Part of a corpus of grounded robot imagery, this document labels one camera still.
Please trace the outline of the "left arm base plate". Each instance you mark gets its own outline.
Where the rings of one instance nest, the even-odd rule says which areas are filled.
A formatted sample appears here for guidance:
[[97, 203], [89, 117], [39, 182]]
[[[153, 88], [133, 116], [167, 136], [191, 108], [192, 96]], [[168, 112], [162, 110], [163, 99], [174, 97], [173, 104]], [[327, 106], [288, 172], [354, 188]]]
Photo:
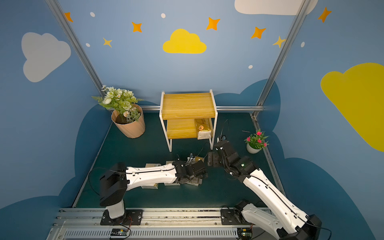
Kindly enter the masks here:
[[143, 210], [133, 209], [125, 210], [123, 216], [116, 219], [112, 219], [109, 215], [109, 211], [105, 210], [100, 222], [101, 226], [139, 226], [143, 217]]

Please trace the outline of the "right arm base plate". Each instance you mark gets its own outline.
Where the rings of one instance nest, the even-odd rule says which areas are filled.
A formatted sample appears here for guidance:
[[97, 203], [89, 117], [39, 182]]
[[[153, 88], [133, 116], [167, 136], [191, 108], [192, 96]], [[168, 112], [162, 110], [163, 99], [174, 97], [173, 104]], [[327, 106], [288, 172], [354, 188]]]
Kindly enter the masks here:
[[222, 208], [220, 210], [222, 225], [247, 225], [251, 223], [247, 222], [243, 217], [242, 213], [237, 209]]

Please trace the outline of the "gold tissue pack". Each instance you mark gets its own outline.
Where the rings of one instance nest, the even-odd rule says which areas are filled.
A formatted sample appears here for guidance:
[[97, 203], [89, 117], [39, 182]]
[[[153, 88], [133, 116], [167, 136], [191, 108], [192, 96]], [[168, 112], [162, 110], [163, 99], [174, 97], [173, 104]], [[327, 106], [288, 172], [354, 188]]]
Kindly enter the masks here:
[[195, 126], [197, 132], [197, 139], [204, 140], [212, 137], [212, 121], [210, 118], [207, 119], [195, 119]]
[[[202, 157], [196, 157], [196, 161], [193, 162], [193, 163], [191, 163], [191, 164], [197, 163], [197, 162], [199, 162], [199, 161], [201, 161], [201, 162], [204, 163], [205, 159], [202, 158]], [[202, 184], [202, 181], [203, 181], [202, 179], [199, 179], [199, 178], [197, 178], [197, 177], [194, 177], [194, 178], [192, 178], [192, 179], [187, 183], [187, 185], [192, 185], [192, 186], [198, 187], [199, 185]]]

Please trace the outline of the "white tissue pack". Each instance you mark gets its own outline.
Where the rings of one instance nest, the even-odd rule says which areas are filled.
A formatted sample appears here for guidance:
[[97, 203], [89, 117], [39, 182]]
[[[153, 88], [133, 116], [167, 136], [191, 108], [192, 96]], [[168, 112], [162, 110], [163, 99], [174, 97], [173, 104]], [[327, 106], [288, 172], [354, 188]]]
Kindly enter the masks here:
[[[172, 164], [174, 161], [166, 161], [166, 164]], [[179, 183], [164, 183], [165, 186], [180, 186], [181, 184]]]
[[[159, 167], [161, 164], [146, 164], [146, 168], [152, 168], [152, 167]], [[142, 189], [158, 189], [158, 183], [153, 184], [153, 185], [146, 185], [146, 186], [141, 186]]]

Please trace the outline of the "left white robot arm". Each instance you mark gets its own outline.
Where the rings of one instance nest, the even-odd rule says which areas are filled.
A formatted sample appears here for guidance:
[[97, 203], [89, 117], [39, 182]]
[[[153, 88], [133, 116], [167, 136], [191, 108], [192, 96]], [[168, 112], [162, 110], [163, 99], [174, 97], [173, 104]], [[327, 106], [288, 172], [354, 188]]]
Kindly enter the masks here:
[[124, 196], [127, 191], [154, 184], [186, 184], [194, 178], [203, 179], [207, 170], [203, 161], [172, 163], [149, 167], [128, 167], [120, 162], [100, 178], [100, 206], [105, 207], [110, 219], [125, 215]]

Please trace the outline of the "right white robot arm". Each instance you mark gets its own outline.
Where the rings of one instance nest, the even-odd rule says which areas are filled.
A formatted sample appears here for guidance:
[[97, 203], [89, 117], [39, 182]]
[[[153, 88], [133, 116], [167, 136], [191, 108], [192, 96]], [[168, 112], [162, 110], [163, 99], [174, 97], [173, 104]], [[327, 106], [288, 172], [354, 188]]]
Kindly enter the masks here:
[[319, 238], [322, 221], [289, 201], [250, 157], [240, 157], [227, 140], [216, 143], [214, 149], [225, 171], [252, 190], [271, 210], [268, 214], [251, 202], [243, 200], [235, 208], [246, 222], [260, 227], [277, 240]]

